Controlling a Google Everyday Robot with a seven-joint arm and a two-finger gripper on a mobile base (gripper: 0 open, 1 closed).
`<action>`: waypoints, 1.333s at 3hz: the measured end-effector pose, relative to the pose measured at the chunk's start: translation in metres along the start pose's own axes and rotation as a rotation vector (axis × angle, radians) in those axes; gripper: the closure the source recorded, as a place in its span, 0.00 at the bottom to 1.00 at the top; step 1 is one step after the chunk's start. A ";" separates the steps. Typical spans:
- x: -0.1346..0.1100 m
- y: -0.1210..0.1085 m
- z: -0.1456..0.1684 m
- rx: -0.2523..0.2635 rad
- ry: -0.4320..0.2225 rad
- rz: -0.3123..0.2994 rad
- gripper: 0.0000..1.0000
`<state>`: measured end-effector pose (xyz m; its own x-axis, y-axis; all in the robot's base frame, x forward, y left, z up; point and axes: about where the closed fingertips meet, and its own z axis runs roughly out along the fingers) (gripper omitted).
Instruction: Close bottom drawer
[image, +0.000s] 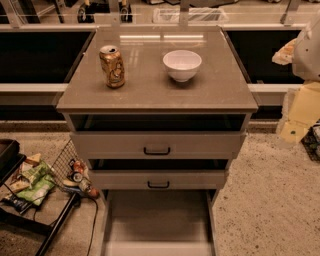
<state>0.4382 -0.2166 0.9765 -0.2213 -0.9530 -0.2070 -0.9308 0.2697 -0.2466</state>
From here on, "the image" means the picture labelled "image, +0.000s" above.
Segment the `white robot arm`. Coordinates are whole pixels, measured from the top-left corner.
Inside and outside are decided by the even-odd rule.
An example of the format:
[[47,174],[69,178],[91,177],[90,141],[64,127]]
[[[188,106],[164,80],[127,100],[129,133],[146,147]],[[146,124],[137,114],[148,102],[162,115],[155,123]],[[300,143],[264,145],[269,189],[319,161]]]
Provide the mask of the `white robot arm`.
[[305,81],[320,81],[320,12],[299,33],[293,54],[292,70]]

